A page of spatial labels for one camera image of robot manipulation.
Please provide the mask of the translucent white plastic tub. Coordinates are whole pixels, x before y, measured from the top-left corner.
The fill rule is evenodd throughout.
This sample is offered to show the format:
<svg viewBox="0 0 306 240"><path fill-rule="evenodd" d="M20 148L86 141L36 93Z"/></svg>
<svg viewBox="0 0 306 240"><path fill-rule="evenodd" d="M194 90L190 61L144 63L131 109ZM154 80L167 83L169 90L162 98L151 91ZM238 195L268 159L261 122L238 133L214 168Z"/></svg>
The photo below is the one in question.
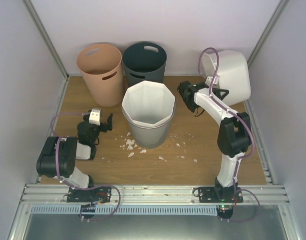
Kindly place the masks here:
<svg viewBox="0 0 306 240"><path fill-rule="evenodd" d="M229 90L223 102L232 106L248 100L251 96L251 86L248 65L244 55L234 50L222 50L218 54L208 51L200 55L199 73L206 77L219 77L214 88Z"/></svg>

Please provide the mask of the white faceted bin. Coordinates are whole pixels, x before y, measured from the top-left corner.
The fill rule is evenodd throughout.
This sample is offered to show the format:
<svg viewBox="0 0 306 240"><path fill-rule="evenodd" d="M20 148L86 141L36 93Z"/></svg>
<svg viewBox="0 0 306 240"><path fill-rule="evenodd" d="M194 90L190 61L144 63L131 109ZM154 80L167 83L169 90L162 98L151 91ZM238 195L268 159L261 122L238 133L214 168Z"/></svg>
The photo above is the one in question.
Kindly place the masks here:
<svg viewBox="0 0 306 240"><path fill-rule="evenodd" d="M163 83L145 80L127 89L122 112L131 123L152 128L168 121L174 106L175 96Z"/></svg>

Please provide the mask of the grey translucent bin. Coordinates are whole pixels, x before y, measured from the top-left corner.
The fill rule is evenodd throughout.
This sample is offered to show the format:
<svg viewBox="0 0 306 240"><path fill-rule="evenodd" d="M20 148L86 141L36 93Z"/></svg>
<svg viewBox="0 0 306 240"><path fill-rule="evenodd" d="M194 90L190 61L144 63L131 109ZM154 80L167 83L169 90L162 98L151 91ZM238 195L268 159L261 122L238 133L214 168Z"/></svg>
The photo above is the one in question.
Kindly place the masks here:
<svg viewBox="0 0 306 240"><path fill-rule="evenodd" d="M171 120L176 112L176 103L174 103L173 112L171 117L165 122L154 127L143 127L132 123L129 117L126 116L126 112L122 109L122 113L126 118L130 127L130 132L133 135L136 143L143 148L154 149L159 147L166 139Z"/></svg>

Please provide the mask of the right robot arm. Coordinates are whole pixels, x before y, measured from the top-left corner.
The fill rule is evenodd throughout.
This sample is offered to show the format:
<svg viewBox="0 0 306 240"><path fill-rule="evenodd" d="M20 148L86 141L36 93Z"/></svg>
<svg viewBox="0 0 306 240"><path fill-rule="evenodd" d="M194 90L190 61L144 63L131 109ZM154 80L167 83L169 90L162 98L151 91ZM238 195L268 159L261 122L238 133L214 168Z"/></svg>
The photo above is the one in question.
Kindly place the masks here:
<svg viewBox="0 0 306 240"><path fill-rule="evenodd" d="M219 125L217 146L222 153L222 161L215 179L214 197L224 203L237 192L241 160L254 144L250 117L246 112L237 112L223 102L229 94L226 89L210 90L204 82L191 84L184 81L179 84L177 91L191 112L202 108Z"/></svg>

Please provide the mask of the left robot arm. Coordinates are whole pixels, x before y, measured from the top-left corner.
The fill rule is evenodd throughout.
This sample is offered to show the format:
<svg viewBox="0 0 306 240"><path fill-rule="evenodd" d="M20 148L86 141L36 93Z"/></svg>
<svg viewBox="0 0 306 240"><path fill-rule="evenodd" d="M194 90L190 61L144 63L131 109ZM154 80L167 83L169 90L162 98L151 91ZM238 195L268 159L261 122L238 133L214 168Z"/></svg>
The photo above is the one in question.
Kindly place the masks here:
<svg viewBox="0 0 306 240"><path fill-rule="evenodd" d="M101 122L101 110L82 113L83 121L77 125L77 136L49 136L36 163L41 176L54 178L78 191L79 197L90 202L96 196L91 176L80 171L75 162L94 160L100 133L112 130L113 114Z"/></svg>

